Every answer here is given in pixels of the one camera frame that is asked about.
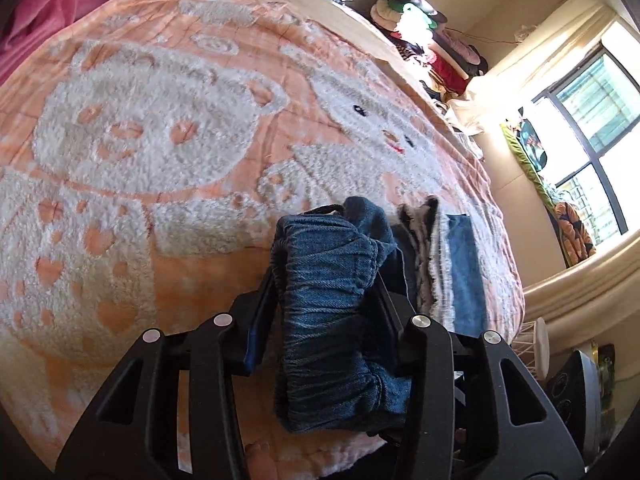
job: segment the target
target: bed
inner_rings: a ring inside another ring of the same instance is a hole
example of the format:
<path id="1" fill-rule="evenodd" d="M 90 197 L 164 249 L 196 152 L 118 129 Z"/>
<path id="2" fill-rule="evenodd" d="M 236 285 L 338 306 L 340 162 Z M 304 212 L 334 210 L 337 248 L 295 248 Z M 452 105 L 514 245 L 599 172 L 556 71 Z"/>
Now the bed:
<path id="1" fill-rule="evenodd" d="M 511 340 L 524 298 L 489 184 L 395 48 L 328 0 L 111 0 L 0 88 L 0 402 L 52 467 L 143 330 L 226 311 L 280 216 L 354 194 L 469 215 L 488 328 Z M 287 434 L 269 363 L 234 389 L 242 439 L 266 438 L 282 479 L 382 444 Z"/>

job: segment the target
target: blue jeans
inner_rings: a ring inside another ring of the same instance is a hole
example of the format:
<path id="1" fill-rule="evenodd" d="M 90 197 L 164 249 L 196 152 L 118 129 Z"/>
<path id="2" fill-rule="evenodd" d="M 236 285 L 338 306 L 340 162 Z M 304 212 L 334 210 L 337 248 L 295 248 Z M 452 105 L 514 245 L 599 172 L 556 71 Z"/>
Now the blue jeans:
<path id="1" fill-rule="evenodd" d="M 380 364 L 363 301 L 386 260 L 402 288 L 401 253 L 382 209 L 360 197 L 337 208 L 281 218 L 271 249 L 283 315 L 275 410 L 293 432 L 379 431 L 407 410 L 411 380 Z"/>

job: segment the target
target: black window frame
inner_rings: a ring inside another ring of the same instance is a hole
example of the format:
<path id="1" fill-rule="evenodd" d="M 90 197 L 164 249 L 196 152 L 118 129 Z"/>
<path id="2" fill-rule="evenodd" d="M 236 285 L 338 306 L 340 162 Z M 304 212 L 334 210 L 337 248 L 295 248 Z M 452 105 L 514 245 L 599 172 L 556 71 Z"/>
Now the black window frame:
<path id="1" fill-rule="evenodd" d="M 622 73 L 626 76 L 626 78 L 628 78 L 629 81 L 633 83 L 636 90 L 638 90 L 638 93 L 640 93 L 640 84 L 638 83 L 638 81 L 636 81 L 635 78 L 633 78 L 633 76 L 629 73 L 629 71 L 622 65 L 622 63 L 619 62 L 618 58 L 616 58 L 616 56 L 614 56 L 607 47 L 605 47 L 602 43 L 599 43 L 573 71 L 568 73 L 568 75 L 563 77 L 560 81 L 554 83 L 549 88 L 547 88 L 546 90 L 538 94 L 532 100 L 532 102 L 535 104 L 537 101 L 540 101 L 540 99 L 543 99 L 543 98 L 549 99 L 549 101 L 551 101 L 553 106 L 561 113 L 562 117 L 564 117 L 564 120 L 567 122 L 567 124 L 569 124 L 569 127 L 573 131 L 574 136 L 576 137 L 576 139 L 578 139 L 578 142 L 580 142 L 580 145 L 583 147 L 589 159 L 580 168 L 578 168 L 571 174 L 564 177 L 564 179 L 562 179 L 560 182 L 558 182 L 556 184 L 556 187 L 562 186 L 562 184 L 567 183 L 569 180 L 571 180 L 576 175 L 578 175 L 578 173 L 585 170 L 589 166 L 592 166 L 593 169 L 595 170 L 596 176 L 598 177 L 598 179 L 600 180 L 600 183 L 602 184 L 605 194 L 607 195 L 607 199 L 609 200 L 609 205 L 611 206 L 611 209 L 613 211 L 613 216 L 616 219 L 616 223 L 618 224 L 618 229 L 620 231 L 620 234 L 623 235 L 629 231 L 628 226 L 626 225 L 625 215 L 622 212 L 622 208 L 620 207 L 620 202 L 618 201 L 618 197 L 616 196 L 616 193 L 613 191 L 613 186 L 611 185 L 609 177 L 607 176 L 607 172 L 604 170 L 604 168 L 602 167 L 602 164 L 600 163 L 600 159 L 611 148 L 613 148 L 617 143 L 619 143 L 620 140 L 626 137 L 636 126 L 638 126 L 638 124 L 640 124 L 640 116 L 638 116 L 631 124 L 629 124 L 629 126 L 626 127 L 626 129 L 622 133 L 620 133 L 616 137 L 616 139 L 613 140 L 613 142 L 610 142 L 607 146 L 605 146 L 601 150 L 596 151 L 594 147 L 591 145 L 591 143 L 589 142 L 589 139 L 587 139 L 587 137 L 584 135 L 584 133 L 580 129 L 580 126 L 578 125 L 577 121 L 569 113 L 569 110 L 567 110 L 564 107 L 564 105 L 558 98 L 558 94 L 562 90 L 564 90 L 567 86 L 573 83 L 578 77 L 580 77 L 585 72 L 585 70 L 589 69 L 589 67 L 591 67 L 595 62 L 597 62 L 597 60 L 601 59 L 603 56 L 608 56 L 611 60 L 613 60 L 613 62 L 622 71 Z"/>

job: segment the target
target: wire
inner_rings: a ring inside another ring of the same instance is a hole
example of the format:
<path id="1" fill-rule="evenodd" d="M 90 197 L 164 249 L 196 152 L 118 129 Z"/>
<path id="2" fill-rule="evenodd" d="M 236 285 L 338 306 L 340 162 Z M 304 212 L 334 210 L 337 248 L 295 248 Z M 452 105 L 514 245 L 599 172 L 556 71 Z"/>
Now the wire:
<path id="1" fill-rule="evenodd" d="M 502 43 L 507 45 L 517 45 L 519 44 L 517 41 L 500 41 L 500 40 L 492 40 L 491 38 L 486 38 L 484 36 L 474 36 L 473 34 L 467 34 L 466 32 L 462 32 L 461 30 L 457 30 L 455 28 L 447 27 L 449 30 L 453 30 L 462 36 L 466 36 L 467 38 L 471 38 L 472 40 L 478 40 L 482 43 L 494 44 L 494 43 Z"/>

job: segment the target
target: window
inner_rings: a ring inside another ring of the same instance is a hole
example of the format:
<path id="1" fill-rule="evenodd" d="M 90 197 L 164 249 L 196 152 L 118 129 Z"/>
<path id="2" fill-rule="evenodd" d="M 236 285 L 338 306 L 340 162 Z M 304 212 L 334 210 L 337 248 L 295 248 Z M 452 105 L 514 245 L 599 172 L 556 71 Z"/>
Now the window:
<path id="1" fill-rule="evenodd" d="M 540 171 L 577 206 L 594 243 L 640 228 L 640 43 L 615 23 L 526 117 L 547 155 Z"/>

